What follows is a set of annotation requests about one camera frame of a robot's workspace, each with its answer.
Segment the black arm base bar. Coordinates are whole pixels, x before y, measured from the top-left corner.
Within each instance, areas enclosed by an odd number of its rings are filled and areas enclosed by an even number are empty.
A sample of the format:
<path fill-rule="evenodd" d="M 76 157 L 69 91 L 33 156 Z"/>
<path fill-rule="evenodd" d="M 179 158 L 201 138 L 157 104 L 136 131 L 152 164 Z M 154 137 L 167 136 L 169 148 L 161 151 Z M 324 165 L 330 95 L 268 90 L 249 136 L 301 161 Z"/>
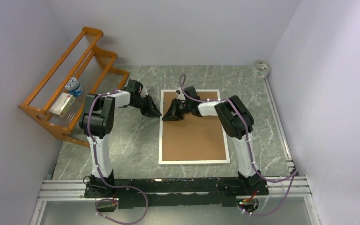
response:
<path fill-rule="evenodd" d="M 110 198 L 119 209 L 157 206 L 221 205 L 235 207 L 237 201 L 252 195 L 268 195 L 268 184 L 261 180 L 247 188 L 239 177 L 114 179 L 114 187 L 86 183 L 87 199 Z"/>

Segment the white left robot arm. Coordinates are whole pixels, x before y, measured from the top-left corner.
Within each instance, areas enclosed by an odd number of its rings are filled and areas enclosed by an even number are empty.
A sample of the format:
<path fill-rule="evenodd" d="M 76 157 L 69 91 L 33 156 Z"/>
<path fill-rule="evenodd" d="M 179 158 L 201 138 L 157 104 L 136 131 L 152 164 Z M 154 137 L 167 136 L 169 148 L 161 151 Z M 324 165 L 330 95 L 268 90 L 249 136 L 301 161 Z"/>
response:
<path fill-rule="evenodd" d="M 139 109 L 145 117 L 162 116 L 148 90 L 136 80 L 129 80 L 121 90 L 89 93 L 84 102 L 79 126 L 87 136 L 93 160 L 90 183 L 97 186 L 97 191 L 104 197 L 111 196 L 116 186 L 106 137 L 113 129 L 115 110 L 129 106 Z"/>

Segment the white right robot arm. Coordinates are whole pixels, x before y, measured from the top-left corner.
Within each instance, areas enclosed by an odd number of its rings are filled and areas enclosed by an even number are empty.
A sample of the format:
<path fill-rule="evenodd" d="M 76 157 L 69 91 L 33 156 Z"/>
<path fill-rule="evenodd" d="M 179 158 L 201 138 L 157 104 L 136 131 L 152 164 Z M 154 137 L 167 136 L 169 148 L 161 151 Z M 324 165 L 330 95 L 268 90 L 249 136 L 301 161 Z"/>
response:
<path fill-rule="evenodd" d="M 202 100 L 193 86 L 176 90 L 169 109 L 164 114 L 163 121 L 179 121 L 185 114 L 197 117 L 218 117 L 222 128 L 235 146 L 238 158 L 239 189 L 249 195 L 257 188 L 262 179 L 257 175 L 259 171 L 253 159 L 254 153 L 249 143 L 249 135 L 253 131 L 254 118 L 237 95 L 224 100 Z"/>

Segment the orange wooden rack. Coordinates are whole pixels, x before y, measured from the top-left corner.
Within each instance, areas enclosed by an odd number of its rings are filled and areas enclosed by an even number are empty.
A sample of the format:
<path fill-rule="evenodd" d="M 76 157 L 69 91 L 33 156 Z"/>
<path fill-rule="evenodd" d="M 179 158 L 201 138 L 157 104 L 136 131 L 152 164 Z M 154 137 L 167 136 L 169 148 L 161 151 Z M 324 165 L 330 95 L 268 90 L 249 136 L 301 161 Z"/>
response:
<path fill-rule="evenodd" d="M 73 130 L 78 128 L 83 105 L 88 93 L 94 93 L 106 75 L 116 74 L 121 79 L 117 87 L 123 88 L 129 72 L 114 67 L 118 55 L 98 46 L 103 31 L 83 27 L 79 35 L 54 63 L 34 90 L 19 104 L 19 108 L 54 137 L 63 141 L 88 147 L 89 143 L 73 138 Z M 71 78 L 77 79 L 82 94 L 75 97 L 74 103 L 63 117 L 53 115 L 51 107 L 57 98 L 67 92 L 65 86 Z"/>

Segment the blue white round tin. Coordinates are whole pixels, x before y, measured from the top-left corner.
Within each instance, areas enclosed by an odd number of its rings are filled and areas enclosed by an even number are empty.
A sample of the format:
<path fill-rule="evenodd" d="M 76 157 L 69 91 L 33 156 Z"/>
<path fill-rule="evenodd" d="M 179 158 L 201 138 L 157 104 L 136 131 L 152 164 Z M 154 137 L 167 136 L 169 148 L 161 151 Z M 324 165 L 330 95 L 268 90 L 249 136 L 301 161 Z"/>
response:
<path fill-rule="evenodd" d="M 81 87 L 80 82 L 77 78 L 71 77 L 67 82 L 65 89 L 68 94 L 73 95 L 74 97 L 80 96 L 83 93 L 83 88 Z"/>

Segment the white red small box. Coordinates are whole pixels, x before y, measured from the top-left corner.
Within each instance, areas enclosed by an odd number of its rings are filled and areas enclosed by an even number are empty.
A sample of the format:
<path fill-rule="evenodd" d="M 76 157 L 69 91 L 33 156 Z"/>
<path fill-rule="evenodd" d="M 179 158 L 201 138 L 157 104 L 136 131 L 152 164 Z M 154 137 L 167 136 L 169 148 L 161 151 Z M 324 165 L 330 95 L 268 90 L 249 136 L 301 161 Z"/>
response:
<path fill-rule="evenodd" d="M 61 93 L 60 96 L 56 99 L 54 104 L 49 109 L 49 112 L 60 118 L 64 118 L 72 104 L 75 101 L 75 96 L 68 93 Z"/>

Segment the aluminium rail frame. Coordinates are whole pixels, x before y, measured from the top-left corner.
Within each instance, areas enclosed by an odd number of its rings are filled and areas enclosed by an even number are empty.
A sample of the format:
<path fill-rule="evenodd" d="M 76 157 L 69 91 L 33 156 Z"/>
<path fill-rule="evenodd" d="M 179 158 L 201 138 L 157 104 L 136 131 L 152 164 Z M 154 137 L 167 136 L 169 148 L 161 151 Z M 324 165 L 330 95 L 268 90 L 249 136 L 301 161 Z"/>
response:
<path fill-rule="evenodd" d="M 251 217 L 263 217 L 260 199 L 303 197 L 311 201 L 311 191 L 305 177 L 296 169 L 286 177 L 265 177 L 255 161 L 252 147 L 254 118 L 236 95 L 216 100 L 201 100 L 193 87 L 184 88 L 185 75 L 179 79 L 177 97 L 172 101 L 163 121 L 178 121 L 183 114 L 217 116 L 221 128 L 231 137 L 238 158 L 236 177 L 115 179 L 113 172 L 103 176 L 102 167 L 95 163 L 97 175 L 88 182 L 79 180 L 46 180 L 43 182 L 32 224 L 41 223 L 48 202 L 94 203 L 96 216 L 113 223 L 108 213 L 117 209 L 162 206 L 220 205 L 236 207 Z"/>

